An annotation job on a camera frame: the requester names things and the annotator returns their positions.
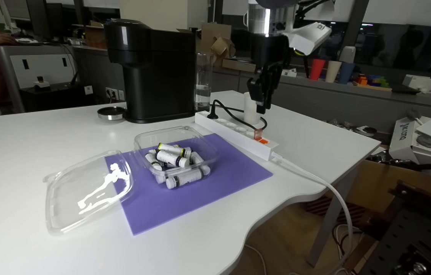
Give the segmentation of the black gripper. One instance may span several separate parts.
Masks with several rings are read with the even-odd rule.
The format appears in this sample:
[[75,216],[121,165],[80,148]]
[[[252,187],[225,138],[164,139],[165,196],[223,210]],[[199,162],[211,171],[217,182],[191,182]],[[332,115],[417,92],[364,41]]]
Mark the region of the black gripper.
[[289,38],[286,35],[251,35],[251,60],[257,66],[255,77],[248,81],[251,98],[257,101],[257,113],[265,115],[266,103],[278,87],[281,70],[289,61]]

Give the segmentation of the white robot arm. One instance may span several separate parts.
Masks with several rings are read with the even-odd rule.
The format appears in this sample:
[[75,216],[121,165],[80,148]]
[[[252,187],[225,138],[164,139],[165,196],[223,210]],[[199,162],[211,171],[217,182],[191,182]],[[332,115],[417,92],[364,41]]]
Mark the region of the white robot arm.
[[249,52],[255,72],[248,80],[248,92],[260,115],[271,109],[281,72],[291,63],[289,38],[283,34],[284,2],[255,0],[249,6]]

